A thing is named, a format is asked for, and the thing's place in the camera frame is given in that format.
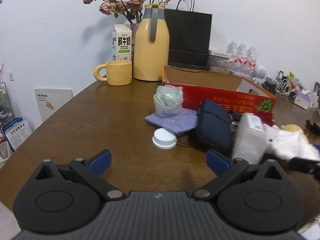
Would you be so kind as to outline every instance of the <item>milk carton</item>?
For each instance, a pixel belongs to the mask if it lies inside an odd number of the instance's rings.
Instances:
[[[115,24],[112,33],[112,60],[131,61],[132,31],[127,24]]]

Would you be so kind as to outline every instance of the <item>white package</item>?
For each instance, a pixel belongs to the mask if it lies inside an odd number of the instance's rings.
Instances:
[[[243,114],[236,131],[232,159],[242,158],[249,164],[259,164],[267,148],[267,139],[260,117]]]

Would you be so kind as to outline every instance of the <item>metal screw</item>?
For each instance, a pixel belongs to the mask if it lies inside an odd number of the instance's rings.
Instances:
[[[206,189],[198,189],[195,192],[195,196],[200,197],[200,198],[205,198],[210,196],[210,191]]]
[[[117,190],[117,189],[110,190],[107,193],[107,196],[110,197],[110,198],[120,198],[120,197],[122,197],[122,195],[123,195],[123,192],[120,191],[120,190]]]

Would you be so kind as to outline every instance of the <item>white box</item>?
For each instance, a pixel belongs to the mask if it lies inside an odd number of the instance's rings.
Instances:
[[[310,105],[310,98],[308,97],[308,95],[304,95],[302,92],[297,91],[293,103],[297,106],[302,107],[304,110],[308,110]]]
[[[131,61],[132,53],[132,31],[127,24],[115,24],[112,33],[112,60]]]

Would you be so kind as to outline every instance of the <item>yellow thermos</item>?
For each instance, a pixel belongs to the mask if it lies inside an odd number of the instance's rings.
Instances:
[[[134,46],[133,77],[140,80],[162,79],[168,64],[169,30],[164,20],[164,6],[148,4],[137,30]]]

